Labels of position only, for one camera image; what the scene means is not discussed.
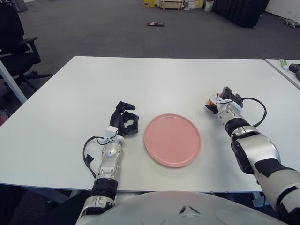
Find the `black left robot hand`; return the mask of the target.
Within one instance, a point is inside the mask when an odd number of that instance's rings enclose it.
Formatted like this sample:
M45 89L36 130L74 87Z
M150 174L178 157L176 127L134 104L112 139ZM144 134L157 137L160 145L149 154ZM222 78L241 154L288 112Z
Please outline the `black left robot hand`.
M118 129L117 135L125 137L127 135L135 135L139 132L139 116L129 112L129 110L135 110L135 106L120 101L111 115L110 126Z

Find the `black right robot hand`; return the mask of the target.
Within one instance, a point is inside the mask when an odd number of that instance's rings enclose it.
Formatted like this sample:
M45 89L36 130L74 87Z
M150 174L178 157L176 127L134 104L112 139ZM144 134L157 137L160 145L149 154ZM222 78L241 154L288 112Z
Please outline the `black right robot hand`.
M239 113L242 112L242 97L239 94L233 94L232 90L225 86L221 93L214 93L210 96L205 107L214 114L217 114L227 105L233 106Z

